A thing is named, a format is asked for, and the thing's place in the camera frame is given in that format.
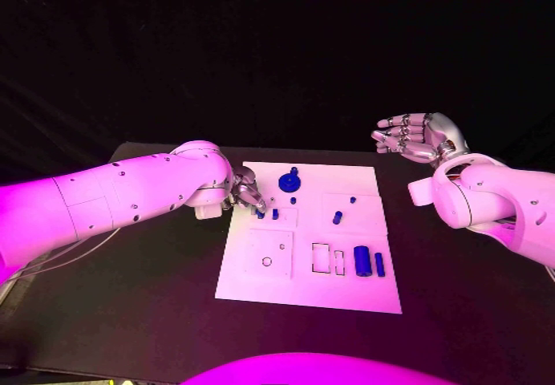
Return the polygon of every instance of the robotic hand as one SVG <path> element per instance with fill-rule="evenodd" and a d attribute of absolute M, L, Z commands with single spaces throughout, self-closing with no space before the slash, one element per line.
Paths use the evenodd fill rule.
<path fill-rule="evenodd" d="M 515 170 L 471 152 L 455 122 L 442 114 L 406 114 L 378 122 L 380 153 L 429 163 L 435 176 L 413 182 L 417 206 L 435 204 L 455 228 L 489 235 L 544 265 L 555 266 L 555 175 Z"/>
<path fill-rule="evenodd" d="M 236 170 L 215 144 L 123 160 L 0 187 L 0 283 L 44 253 L 174 211 L 220 217 L 234 205 L 266 212 L 254 172 Z"/>

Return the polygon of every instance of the table surface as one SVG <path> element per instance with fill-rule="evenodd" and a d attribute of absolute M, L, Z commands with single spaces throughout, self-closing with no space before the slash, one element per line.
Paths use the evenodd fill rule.
<path fill-rule="evenodd" d="M 177 146 L 123 144 L 115 160 Z M 553 383 L 555 285 L 543 265 L 416 207 L 432 175 L 396 154 L 223 148 L 246 160 L 377 168 L 403 315 L 214 298 L 231 212 L 192 208 L 123 228 L 41 274 L 0 333 L 0 363 L 175 383 L 238 359 L 292 351 L 375 359 L 458 383 Z M 89 240 L 80 255 L 106 235 Z"/>

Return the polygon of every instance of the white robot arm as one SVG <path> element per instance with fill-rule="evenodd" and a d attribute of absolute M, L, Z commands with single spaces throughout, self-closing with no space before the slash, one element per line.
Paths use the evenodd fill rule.
<path fill-rule="evenodd" d="M 171 154 L 2 187 L 0 271 L 11 275 L 53 249 L 182 205 L 195 207 L 198 219 L 220 217 L 233 205 L 266 212 L 254 172 L 231 169 L 218 146 L 205 141 L 188 142 Z"/>
<path fill-rule="evenodd" d="M 555 266 L 555 175 L 515 170 L 471 152 L 442 114 L 407 114 L 378 122 L 378 152 L 430 163 L 435 176 L 409 185 L 417 206 L 435 204 L 455 228 L 495 238 L 515 253 Z"/>

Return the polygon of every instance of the dark wall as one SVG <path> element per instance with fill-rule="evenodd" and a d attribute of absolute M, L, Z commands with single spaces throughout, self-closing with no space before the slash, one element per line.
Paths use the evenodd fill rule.
<path fill-rule="evenodd" d="M 553 13 L 370 3 L 5 0 L 0 180 L 127 140 L 375 151 L 375 122 L 411 111 L 511 158 L 555 110 Z"/>

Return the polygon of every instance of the small blue piece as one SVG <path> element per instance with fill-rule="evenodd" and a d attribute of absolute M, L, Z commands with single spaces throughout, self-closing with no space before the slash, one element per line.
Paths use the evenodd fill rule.
<path fill-rule="evenodd" d="M 344 213 L 341 211 L 337 211 L 337 216 L 334 217 L 334 224 L 339 225 L 339 222 L 342 221 Z"/>
<path fill-rule="evenodd" d="M 295 193 L 302 186 L 302 179 L 298 174 L 298 167 L 293 167 L 290 173 L 280 176 L 279 185 L 282 190 L 288 193 Z"/>
<path fill-rule="evenodd" d="M 360 277 L 373 275 L 371 252 L 367 246 L 355 247 L 355 270 Z"/>
<path fill-rule="evenodd" d="M 383 253 L 377 253 L 377 254 L 374 254 L 374 256 L 377 258 L 378 277 L 386 277 Z"/>

